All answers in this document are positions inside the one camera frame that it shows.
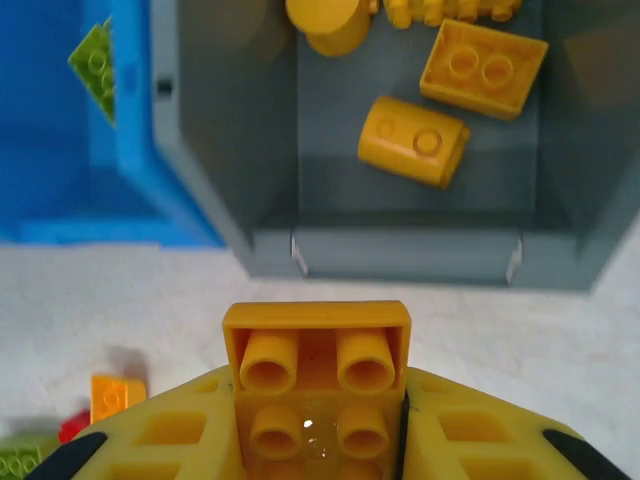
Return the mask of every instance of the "white floor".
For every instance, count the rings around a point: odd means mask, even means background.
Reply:
[[[234,302],[369,299],[409,308],[413,366],[557,418],[640,478],[640,225],[589,298],[250,281],[226,252],[0,249],[0,435],[55,427],[93,372],[144,364],[157,394],[225,364]]]

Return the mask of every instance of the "orange lego brick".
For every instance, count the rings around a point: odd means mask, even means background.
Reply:
[[[409,28],[412,22],[437,27],[445,18],[475,22],[490,16],[506,22],[520,10],[522,0],[384,0],[389,21],[395,28]]]
[[[287,0],[291,23],[328,57],[351,53],[367,38],[379,0]]]
[[[455,20],[444,20],[420,78],[427,98],[516,119],[549,44]]]
[[[399,302],[231,307],[247,479],[392,479],[410,326]]]
[[[470,136],[461,120],[381,97],[362,129],[358,157],[389,172],[446,188]]]
[[[109,375],[91,376],[91,423],[115,415],[147,399],[140,380]]]

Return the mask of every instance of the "green baseplate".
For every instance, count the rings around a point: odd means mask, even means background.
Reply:
[[[69,57],[69,65],[98,103],[111,125],[115,123],[115,85],[111,48],[111,18],[95,25]]]

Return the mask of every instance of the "black rubber edge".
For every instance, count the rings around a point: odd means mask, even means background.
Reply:
[[[58,447],[25,478],[27,480],[71,480],[106,441],[106,434],[96,432],[66,443]]]
[[[400,412],[400,430],[398,431],[398,456],[396,457],[395,480],[402,480],[404,475],[404,453],[407,450],[407,434],[409,433],[409,392],[405,390]]]
[[[598,450],[558,430],[545,430],[544,438],[589,480],[631,480]]]

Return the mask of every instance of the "gray bin wall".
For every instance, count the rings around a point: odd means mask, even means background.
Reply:
[[[640,207],[640,4],[525,0],[485,24],[551,44],[510,124],[420,96],[437,29],[381,13],[329,59],[284,0],[154,0],[156,141],[253,275],[587,289]],[[471,128],[447,191],[358,161],[380,95]]]

